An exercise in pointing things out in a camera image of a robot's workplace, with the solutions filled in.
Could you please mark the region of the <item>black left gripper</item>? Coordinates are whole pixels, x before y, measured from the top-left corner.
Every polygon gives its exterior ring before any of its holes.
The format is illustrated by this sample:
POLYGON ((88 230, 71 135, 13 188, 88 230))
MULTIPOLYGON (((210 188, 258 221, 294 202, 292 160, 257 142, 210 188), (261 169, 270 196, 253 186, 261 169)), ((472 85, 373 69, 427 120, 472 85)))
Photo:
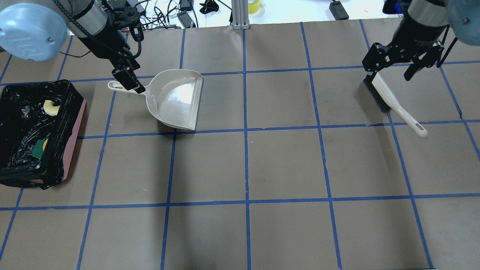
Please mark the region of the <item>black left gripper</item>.
POLYGON ((126 90, 137 94, 146 91, 134 71, 140 68, 137 57, 141 53, 143 30, 140 18, 145 14, 141 6, 84 6, 79 8, 79 40, 100 59, 113 65, 112 75, 126 90), (122 29, 130 29, 138 43, 137 53, 131 52, 122 29))

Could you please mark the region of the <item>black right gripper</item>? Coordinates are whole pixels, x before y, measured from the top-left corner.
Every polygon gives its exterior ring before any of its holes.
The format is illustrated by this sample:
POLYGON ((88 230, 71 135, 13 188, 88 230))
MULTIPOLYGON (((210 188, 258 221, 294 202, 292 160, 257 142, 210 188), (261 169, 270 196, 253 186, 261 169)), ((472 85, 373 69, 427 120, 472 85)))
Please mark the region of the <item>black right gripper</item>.
POLYGON ((444 42, 439 39, 444 26, 427 26, 411 17, 403 17, 388 45, 374 43, 362 60, 367 75, 396 63, 411 63, 403 74, 406 81, 424 68, 439 64, 444 42))

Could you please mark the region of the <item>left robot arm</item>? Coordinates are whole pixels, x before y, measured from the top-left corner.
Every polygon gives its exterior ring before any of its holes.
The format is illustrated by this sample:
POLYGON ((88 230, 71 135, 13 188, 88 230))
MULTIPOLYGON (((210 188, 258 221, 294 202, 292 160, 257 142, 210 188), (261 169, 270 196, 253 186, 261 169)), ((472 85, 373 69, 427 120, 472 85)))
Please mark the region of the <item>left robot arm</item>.
POLYGON ((1 51, 23 60, 46 62, 60 53, 68 33, 99 59, 126 90, 145 91, 135 70, 144 39, 138 0, 2 0, 1 51))

